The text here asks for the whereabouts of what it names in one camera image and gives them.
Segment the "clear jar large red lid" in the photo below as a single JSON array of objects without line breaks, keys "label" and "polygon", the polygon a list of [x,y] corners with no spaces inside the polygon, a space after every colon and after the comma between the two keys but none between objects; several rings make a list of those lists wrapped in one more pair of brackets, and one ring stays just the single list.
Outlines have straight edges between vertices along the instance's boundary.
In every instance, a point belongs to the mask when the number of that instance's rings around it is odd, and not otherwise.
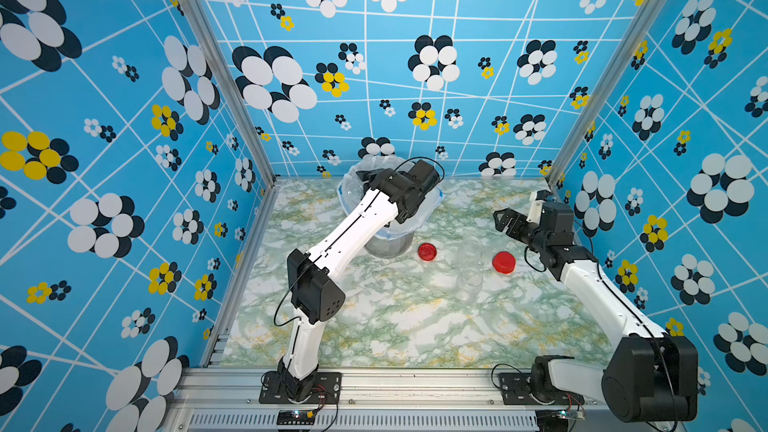
[{"label": "clear jar large red lid", "polygon": [[465,269],[456,279],[456,297],[465,303],[475,303],[482,285],[483,276],[479,271]]}]

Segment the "small red jar lid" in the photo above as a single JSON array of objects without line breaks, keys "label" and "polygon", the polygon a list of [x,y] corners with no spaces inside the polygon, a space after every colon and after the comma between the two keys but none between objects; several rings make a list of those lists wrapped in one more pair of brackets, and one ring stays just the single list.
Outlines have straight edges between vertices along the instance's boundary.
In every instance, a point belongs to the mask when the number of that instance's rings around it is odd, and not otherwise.
[{"label": "small red jar lid", "polygon": [[422,261],[431,262],[437,257],[437,248],[431,243],[421,243],[417,254]]}]

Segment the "clear jar of mung beans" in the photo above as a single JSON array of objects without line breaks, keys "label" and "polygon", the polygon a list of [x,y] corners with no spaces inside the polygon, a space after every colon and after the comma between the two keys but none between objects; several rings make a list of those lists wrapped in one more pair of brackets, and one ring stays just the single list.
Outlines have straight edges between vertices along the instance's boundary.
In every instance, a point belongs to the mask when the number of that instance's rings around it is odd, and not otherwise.
[{"label": "clear jar of mung beans", "polygon": [[485,246],[480,240],[467,239],[462,244],[462,264],[466,270],[481,271],[486,257]]}]

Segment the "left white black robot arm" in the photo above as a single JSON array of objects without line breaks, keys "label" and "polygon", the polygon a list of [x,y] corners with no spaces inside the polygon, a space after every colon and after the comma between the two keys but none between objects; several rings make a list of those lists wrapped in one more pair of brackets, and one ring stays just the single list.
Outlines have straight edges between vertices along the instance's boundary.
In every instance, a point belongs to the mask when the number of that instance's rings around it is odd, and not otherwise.
[{"label": "left white black robot arm", "polygon": [[416,216],[427,195],[444,179],[439,162],[419,156],[394,168],[364,171],[365,194],[340,225],[309,251],[295,249],[288,255],[284,297],[293,306],[287,322],[294,327],[277,367],[287,398],[301,403],[315,388],[325,324],[346,300],[337,280],[351,260],[391,222],[403,224]]}]

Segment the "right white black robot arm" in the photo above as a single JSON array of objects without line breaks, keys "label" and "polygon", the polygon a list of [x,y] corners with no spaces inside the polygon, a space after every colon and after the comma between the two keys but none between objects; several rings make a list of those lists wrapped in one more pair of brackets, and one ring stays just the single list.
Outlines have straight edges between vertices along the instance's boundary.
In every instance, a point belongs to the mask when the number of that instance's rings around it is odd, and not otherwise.
[{"label": "right white black robot arm", "polygon": [[598,259],[574,242],[574,214],[562,203],[533,198],[528,213],[493,214],[497,231],[538,254],[546,272],[571,291],[612,347],[604,366],[544,355],[531,367],[533,398],[550,403],[570,393],[608,406],[625,423],[689,422],[698,413],[698,351],[653,322],[608,280]]}]

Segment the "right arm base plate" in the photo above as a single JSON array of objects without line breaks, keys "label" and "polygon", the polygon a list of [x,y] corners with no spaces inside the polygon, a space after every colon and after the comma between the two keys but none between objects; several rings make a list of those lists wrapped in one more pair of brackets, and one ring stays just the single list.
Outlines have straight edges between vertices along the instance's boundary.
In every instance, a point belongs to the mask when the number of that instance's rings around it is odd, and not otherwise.
[{"label": "right arm base plate", "polygon": [[557,392],[549,400],[540,400],[534,396],[529,383],[529,375],[517,372],[499,373],[495,380],[500,387],[502,401],[511,406],[554,406],[575,407],[584,404],[584,397],[579,394]]}]

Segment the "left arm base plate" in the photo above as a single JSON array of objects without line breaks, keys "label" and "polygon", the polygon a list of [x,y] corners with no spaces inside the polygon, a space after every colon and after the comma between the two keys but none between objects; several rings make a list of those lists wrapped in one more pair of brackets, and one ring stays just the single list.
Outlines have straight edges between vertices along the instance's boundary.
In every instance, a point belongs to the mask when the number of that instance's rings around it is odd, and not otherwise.
[{"label": "left arm base plate", "polygon": [[267,405],[336,404],[342,378],[338,372],[315,372],[298,381],[287,372],[268,371],[262,375],[258,401]]}]

